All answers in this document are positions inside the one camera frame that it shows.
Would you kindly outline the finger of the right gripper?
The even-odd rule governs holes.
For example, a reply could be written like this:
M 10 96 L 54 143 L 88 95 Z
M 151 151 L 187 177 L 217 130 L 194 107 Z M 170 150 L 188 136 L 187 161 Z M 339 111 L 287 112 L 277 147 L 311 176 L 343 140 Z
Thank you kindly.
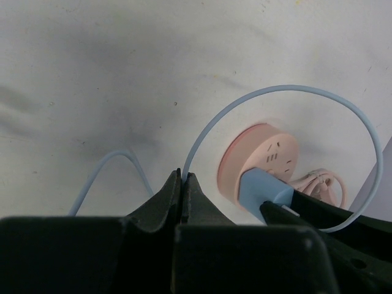
M 264 202 L 260 212 L 268 225 L 304 225 L 313 229 L 334 226 L 351 216 L 300 192 L 291 210 Z M 391 293 L 391 222 L 360 216 L 333 233 L 320 231 L 341 293 Z

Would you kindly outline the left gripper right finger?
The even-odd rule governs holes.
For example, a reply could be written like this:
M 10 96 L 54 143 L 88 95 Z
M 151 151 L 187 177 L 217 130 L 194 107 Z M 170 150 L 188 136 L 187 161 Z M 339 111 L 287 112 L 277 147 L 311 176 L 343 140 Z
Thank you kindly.
M 175 228 L 173 293 L 338 293 L 326 246 L 297 225 L 240 226 L 204 195 L 190 173 Z

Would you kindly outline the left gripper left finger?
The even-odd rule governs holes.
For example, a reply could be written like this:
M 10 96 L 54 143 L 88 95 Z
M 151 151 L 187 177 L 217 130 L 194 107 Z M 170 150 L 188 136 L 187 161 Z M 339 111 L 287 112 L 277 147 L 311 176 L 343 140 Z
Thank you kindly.
M 2 293 L 170 293 L 181 172 L 120 217 L 1 220 Z

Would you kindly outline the blue plug adapter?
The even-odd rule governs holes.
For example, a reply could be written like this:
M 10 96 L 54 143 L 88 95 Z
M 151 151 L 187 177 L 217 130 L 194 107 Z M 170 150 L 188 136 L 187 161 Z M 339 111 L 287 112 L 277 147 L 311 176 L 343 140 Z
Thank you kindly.
M 260 168 L 244 172 L 239 182 L 239 204 L 259 221 L 266 223 L 260 211 L 264 202 L 290 206 L 294 188 Z

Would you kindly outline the round pink power socket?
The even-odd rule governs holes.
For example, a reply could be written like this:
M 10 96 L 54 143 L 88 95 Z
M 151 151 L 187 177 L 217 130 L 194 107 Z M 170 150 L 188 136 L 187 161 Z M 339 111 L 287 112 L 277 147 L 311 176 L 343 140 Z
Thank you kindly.
M 239 205 L 239 183 L 243 173 L 260 168 L 289 182 L 299 157 L 296 138 L 269 124 L 256 124 L 241 134 L 224 153 L 217 172 L 219 192 Z

